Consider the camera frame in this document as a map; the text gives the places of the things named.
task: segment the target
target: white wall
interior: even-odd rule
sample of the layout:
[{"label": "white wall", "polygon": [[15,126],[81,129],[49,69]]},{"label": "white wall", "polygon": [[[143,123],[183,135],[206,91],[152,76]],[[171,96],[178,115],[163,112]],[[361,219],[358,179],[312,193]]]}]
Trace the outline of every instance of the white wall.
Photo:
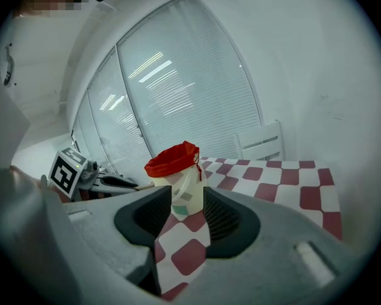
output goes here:
[{"label": "white wall", "polygon": [[65,116],[59,115],[55,118],[51,114],[41,116],[30,124],[17,151],[66,133],[70,134]]},{"label": "white wall", "polygon": [[353,0],[232,0],[282,64],[297,159],[324,159],[344,241],[358,252],[381,220],[381,44]]},{"label": "white wall", "polygon": [[18,17],[9,24],[15,68],[6,91],[31,123],[58,115],[69,53],[95,6],[90,1],[76,10],[51,12],[52,17]]},{"label": "white wall", "polygon": [[11,164],[36,179],[40,179],[42,175],[48,177],[57,151],[71,145],[69,133],[60,135],[17,151]]}]

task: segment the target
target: red cloth lid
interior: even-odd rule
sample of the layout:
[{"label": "red cloth lid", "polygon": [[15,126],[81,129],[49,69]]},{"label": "red cloth lid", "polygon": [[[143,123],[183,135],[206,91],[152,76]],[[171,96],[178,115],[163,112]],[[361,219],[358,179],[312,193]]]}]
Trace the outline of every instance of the red cloth lid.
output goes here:
[{"label": "red cloth lid", "polygon": [[195,154],[199,154],[199,147],[184,141],[179,145],[164,150],[158,154],[158,156],[152,158],[144,168],[149,177],[172,175],[197,164]]}]

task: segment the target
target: window blinds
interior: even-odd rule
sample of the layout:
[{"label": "window blinds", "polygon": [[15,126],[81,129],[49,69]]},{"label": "window blinds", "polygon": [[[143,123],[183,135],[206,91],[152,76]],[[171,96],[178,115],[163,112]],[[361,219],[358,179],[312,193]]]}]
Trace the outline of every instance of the window blinds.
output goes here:
[{"label": "window blinds", "polygon": [[[79,121],[77,123],[80,124],[84,144],[87,147],[91,159],[93,161],[97,161],[97,163],[101,167],[105,168],[109,173],[114,173],[114,170],[106,157],[102,144],[100,143],[100,139],[91,115],[87,93],[84,94],[81,106],[77,112],[77,120]],[[80,140],[76,141],[79,144],[79,147],[83,146],[83,143]]]},{"label": "window blinds", "polygon": [[137,184],[149,183],[144,166],[151,155],[128,100],[114,50],[95,74],[88,96],[98,135],[115,171]]},{"label": "window blinds", "polygon": [[90,152],[88,146],[86,145],[86,142],[84,141],[81,124],[79,123],[79,119],[77,117],[75,119],[73,131],[73,138],[77,142],[80,153],[86,158],[90,158]]},{"label": "window blinds", "polygon": [[260,125],[257,105],[236,51],[201,3],[163,6],[117,46],[154,155],[188,140],[202,156],[237,158],[232,135]]}]

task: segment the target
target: red and white checkered cloth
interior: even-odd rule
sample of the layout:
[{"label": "red and white checkered cloth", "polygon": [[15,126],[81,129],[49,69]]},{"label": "red and white checkered cloth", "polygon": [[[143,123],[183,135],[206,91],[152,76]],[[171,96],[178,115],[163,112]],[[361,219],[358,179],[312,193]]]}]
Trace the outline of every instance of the red and white checkered cloth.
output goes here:
[{"label": "red and white checkered cloth", "polygon": [[[201,164],[210,187],[295,209],[341,240],[338,196],[326,163],[201,158]],[[202,212],[169,216],[155,244],[163,299],[175,298],[201,272],[209,244]]]}]

